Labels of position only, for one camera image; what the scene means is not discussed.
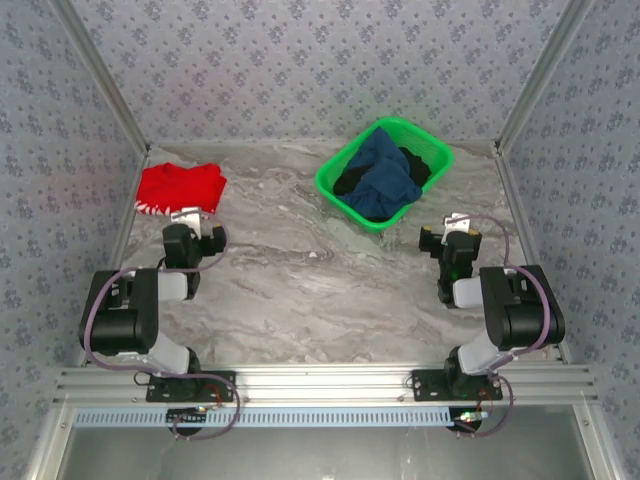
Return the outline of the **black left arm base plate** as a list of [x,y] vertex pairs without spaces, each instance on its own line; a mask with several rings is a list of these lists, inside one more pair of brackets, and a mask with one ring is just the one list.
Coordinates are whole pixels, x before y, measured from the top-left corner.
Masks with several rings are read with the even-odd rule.
[[151,376],[147,385],[149,403],[231,403],[236,386],[234,371],[205,371],[204,378],[163,378]]

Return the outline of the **aluminium mounting rail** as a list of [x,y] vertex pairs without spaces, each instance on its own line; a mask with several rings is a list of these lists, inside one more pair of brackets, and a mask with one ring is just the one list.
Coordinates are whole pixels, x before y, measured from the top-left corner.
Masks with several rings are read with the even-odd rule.
[[[234,365],[242,403],[248,407],[383,407],[414,402],[409,363]],[[514,362],[500,371],[515,404],[577,405],[599,401],[588,367],[562,362]],[[139,406],[146,389],[127,372],[95,366],[63,369],[55,404]]]

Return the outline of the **folded red t-shirt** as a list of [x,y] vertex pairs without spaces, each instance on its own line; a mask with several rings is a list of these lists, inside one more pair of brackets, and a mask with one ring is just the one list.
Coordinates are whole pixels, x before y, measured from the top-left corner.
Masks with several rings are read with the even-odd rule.
[[169,216],[194,207],[214,213],[227,179],[218,165],[184,168],[164,163],[142,172],[134,208],[149,215]]

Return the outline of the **dark blue t-shirt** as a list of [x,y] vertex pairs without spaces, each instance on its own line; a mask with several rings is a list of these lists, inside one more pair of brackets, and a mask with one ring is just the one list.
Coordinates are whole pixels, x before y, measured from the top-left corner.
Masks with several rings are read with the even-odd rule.
[[430,167],[378,127],[362,143],[333,186],[333,194],[365,219],[381,223],[417,201]]

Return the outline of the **grey metal panel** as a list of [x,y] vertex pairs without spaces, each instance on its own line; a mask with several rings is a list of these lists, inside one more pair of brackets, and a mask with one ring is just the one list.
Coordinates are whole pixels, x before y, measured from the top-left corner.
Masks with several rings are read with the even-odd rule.
[[440,427],[237,428],[176,441],[163,427],[51,413],[26,480],[626,480],[583,405],[518,407],[482,439]]

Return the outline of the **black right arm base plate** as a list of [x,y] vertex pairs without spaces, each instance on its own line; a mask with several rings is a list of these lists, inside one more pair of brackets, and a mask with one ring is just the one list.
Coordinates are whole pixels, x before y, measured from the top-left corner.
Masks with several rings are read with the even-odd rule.
[[413,370],[411,388],[416,402],[502,400],[500,386],[484,376],[446,373],[444,370]]

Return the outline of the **green plastic basket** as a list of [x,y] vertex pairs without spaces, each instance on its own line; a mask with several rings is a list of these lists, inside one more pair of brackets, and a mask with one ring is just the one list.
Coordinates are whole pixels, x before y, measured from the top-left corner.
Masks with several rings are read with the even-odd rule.
[[346,165],[367,137],[378,127],[384,129],[397,146],[408,148],[413,154],[421,157],[423,162],[430,167],[431,176],[423,186],[421,196],[426,194],[454,163],[454,154],[448,145],[409,121],[398,117],[384,117],[376,121],[339,150],[334,157],[317,171],[315,176],[316,188],[332,206],[369,233],[379,233],[394,225],[416,202],[404,206],[390,220],[376,223],[362,217],[333,194],[334,183],[342,174]]

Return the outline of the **black bracket with LED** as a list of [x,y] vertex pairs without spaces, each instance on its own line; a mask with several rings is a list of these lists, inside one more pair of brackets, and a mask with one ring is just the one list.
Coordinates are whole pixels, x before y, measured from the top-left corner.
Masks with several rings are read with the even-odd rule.
[[176,438],[188,438],[202,430],[206,417],[203,407],[172,408],[166,412],[165,423]]
[[482,422],[489,417],[489,413],[482,410],[451,409],[453,425],[450,430],[457,433],[475,434]]

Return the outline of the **black garment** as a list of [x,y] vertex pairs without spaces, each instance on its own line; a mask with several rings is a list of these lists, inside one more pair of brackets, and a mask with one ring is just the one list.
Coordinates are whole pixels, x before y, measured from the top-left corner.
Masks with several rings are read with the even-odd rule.
[[345,196],[362,191],[390,200],[419,197],[430,176],[429,166],[405,147],[362,147],[336,180],[333,193]]

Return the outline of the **aluminium corner post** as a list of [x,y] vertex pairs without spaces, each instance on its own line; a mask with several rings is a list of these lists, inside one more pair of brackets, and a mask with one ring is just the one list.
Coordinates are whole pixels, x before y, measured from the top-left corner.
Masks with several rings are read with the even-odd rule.
[[594,1],[567,0],[565,8],[496,138],[496,150],[500,156],[504,156],[510,150],[525,126]]
[[145,156],[147,142],[144,135],[71,0],[48,1],[124,134],[136,151]]

